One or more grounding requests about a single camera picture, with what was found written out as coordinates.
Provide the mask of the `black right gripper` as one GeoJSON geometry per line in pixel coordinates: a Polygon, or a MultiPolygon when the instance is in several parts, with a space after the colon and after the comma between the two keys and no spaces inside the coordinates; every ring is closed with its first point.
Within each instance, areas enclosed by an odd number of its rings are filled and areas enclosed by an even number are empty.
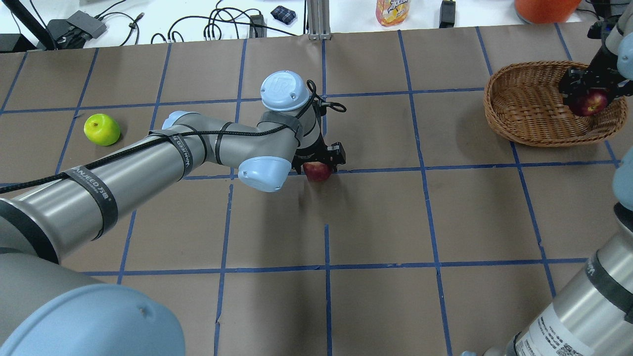
{"type": "Polygon", "coordinates": [[[600,49],[587,68],[567,68],[559,81],[563,104],[569,107],[575,99],[585,95],[590,89],[608,92],[609,104],[620,97],[631,96],[632,80],[619,73],[617,60],[617,55],[600,49]]]}

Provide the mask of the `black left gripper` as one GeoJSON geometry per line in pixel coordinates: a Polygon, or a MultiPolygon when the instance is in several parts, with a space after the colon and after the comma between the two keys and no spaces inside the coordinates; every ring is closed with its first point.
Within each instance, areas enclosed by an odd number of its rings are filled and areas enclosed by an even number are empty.
{"type": "Polygon", "coordinates": [[[299,148],[295,151],[291,162],[291,169],[297,174],[301,174],[303,164],[310,162],[326,164],[334,172],[337,172],[339,165],[346,164],[346,151],[341,142],[327,145],[324,141],[318,140],[308,148],[299,148]]]}

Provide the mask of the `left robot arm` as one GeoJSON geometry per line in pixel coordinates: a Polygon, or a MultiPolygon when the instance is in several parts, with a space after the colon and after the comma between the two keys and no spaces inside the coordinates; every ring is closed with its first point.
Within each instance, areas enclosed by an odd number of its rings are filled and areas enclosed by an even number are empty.
{"type": "Polygon", "coordinates": [[[321,119],[343,104],[317,94],[291,71],[270,74],[266,111],[254,128],[174,111],[160,130],[95,162],[16,184],[1,200],[1,354],[3,356],[183,356],[181,323],[133,288],[101,282],[60,261],[111,230],[206,162],[234,168],[262,192],[277,192],[290,171],[345,164],[328,146],[321,119]]]}

